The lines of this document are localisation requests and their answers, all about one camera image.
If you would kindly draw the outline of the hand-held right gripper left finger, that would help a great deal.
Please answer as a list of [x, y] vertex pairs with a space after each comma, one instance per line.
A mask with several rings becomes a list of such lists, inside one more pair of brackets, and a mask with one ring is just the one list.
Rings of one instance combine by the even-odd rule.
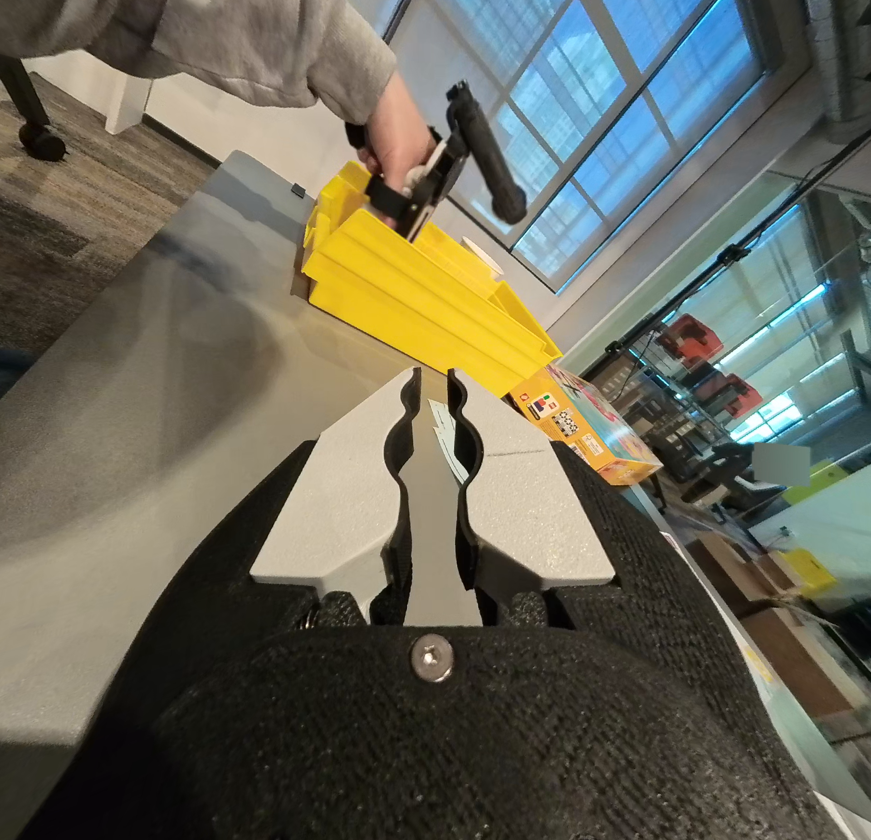
[[270, 585], [349, 593], [365, 619], [402, 625], [412, 580], [408, 490], [421, 368], [409, 368], [321, 432], [250, 569]]

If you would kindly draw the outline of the white paper cup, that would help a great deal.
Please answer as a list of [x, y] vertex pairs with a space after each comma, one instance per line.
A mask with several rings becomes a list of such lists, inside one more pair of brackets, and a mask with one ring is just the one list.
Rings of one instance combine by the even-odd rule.
[[489, 275], [494, 281], [500, 281], [504, 278], [504, 271], [501, 266], [480, 246], [470, 240], [467, 236], [461, 238], [460, 244], [464, 249], [474, 254], [482, 263], [489, 269]]

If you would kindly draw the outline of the glass partition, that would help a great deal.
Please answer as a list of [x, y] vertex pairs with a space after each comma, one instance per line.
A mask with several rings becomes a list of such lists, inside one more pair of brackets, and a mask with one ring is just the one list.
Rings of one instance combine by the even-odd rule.
[[[686, 370], [656, 344], [688, 313], [723, 343]], [[763, 397], [738, 420], [704, 408], [734, 374]], [[815, 600], [785, 586], [869, 701], [869, 195], [819, 186], [608, 366], [586, 377], [663, 467], [644, 487], [691, 541], [710, 531], [770, 581], [772, 551], [804, 548], [838, 579]], [[869, 705], [814, 720], [854, 769], [869, 769]]]

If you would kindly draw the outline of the yellow toy box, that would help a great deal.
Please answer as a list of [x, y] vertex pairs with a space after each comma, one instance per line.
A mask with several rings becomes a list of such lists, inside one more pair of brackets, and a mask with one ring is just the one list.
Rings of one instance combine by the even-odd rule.
[[509, 396], [550, 440], [568, 445], [612, 486], [635, 486], [663, 467], [604, 395], [582, 377], [548, 366]]

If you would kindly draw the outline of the small yellow box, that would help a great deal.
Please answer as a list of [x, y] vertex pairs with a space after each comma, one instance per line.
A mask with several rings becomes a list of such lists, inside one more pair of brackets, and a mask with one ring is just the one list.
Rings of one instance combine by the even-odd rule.
[[800, 595], [806, 599], [815, 600], [839, 584], [833, 573], [807, 549], [778, 550], [772, 551], [771, 555], [796, 575], [800, 581]]

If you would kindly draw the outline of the grey desk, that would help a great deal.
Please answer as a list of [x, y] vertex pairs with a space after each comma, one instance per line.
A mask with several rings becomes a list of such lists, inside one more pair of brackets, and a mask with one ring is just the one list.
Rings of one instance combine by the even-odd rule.
[[402, 625], [250, 569], [321, 432], [418, 367], [290, 295], [312, 203], [236, 152], [2, 398], [22, 838], [842, 838], [712, 596], [552, 442], [611, 561], [485, 626], [421, 373]]

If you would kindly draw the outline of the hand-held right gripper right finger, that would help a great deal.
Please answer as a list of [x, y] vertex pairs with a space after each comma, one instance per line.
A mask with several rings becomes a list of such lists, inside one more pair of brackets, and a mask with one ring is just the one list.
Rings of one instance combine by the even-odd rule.
[[483, 625], [517, 595], [604, 586], [615, 569], [548, 437], [465, 371], [448, 374], [459, 490], [455, 557]]

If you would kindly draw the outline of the brown cardboard box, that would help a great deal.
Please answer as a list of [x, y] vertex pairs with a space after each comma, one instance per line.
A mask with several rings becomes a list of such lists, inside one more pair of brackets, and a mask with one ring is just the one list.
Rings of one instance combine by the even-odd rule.
[[865, 691], [755, 563], [720, 535], [697, 532], [685, 546], [778, 676], [814, 720], [861, 710]]

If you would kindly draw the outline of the yellow plastic bin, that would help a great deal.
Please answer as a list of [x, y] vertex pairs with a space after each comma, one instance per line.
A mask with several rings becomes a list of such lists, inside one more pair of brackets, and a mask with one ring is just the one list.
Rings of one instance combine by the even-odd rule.
[[433, 223], [410, 243], [366, 206], [369, 173], [347, 162], [309, 216], [308, 301], [443, 374], [503, 397], [561, 356], [517, 293]]

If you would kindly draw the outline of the black pole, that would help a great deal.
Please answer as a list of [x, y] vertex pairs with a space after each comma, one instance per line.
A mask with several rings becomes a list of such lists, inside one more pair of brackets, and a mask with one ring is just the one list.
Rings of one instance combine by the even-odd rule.
[[720, 272], [731, 268], [741, 262], [756, 248], [761, 237], [784, 217], [802, 198], [817, 186], [822, 184], [828, 176], [840, 168], [851, 156], [861, 150], [870, 139], [870, 130], [867, 129], [829, 159], [811, 167], [811, 169], [797, 182], [793, 190], [786, 198], [776, 206], [773, 211], [764, 217], [758, 224], [753, 226], [738, 241], [726, 245], [716, 256], [711, 264], [690, 283], [682, 288], [673, 298], [669, 299], [656, 312], [651, 312], [643, 320], [636, 323], [621, 338], [612, 341], [604, 349], [603, 356], [594, 364], [594, 367], [608, 366], [626, 351], [639, 337], [656, 332], [667, 317], [669, 317], [693, 295], [697, 294], [705, 285], [710, 283]]

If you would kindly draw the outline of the black leg with caster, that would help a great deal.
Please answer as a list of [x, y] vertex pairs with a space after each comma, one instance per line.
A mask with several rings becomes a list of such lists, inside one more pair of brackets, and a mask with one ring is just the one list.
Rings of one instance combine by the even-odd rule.
[[64, 141], [51, 130], [51, 123], [24, 63], [1, 56], [1, 81], [19, 115], [24, 118], [18, 136], [25, 151], [33, 158], [57, 162], [64, 159]]

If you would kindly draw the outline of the silver ventilation duct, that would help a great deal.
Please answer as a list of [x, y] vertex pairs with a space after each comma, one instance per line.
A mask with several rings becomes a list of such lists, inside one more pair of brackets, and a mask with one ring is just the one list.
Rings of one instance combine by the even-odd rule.
[[845, 145], [870, 127], [870, 0], [804, 4], [827, 139]]

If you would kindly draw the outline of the light blue instruction booklet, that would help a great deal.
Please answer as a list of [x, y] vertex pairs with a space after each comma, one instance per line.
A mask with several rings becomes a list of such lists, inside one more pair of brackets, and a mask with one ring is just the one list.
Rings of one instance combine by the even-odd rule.
[[455, 420], [446, 404], [429, 399], [429, 405], [435, 420], [434, 432], [441, 452], [457, 484], [463, 486], [469, 473], [455, 454]]

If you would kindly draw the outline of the person's left hand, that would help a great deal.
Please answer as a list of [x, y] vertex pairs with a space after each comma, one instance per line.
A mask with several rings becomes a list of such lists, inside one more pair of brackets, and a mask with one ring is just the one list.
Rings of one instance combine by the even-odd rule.
[[436, 141], [398, 72], [387, 82], [366, 127], [368, 146], [357, 151], [360, 163], [401, 193], [409, 172], [428, 161]]

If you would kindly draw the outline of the red black tool case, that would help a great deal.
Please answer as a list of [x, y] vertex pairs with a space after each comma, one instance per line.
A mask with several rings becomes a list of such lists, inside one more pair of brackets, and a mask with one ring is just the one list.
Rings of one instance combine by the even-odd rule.
[[723, 350], [723, 343], [713, 329], [688, 313], [665, 324], [656, 344], [688, 371], [709, 363]]
[[705, 397], [704, 408], [712, 417], [725, 413], [738, 420], [763, 404], [763, 397], [744, 379], [734, 374], [713, 378], [713, 391]]

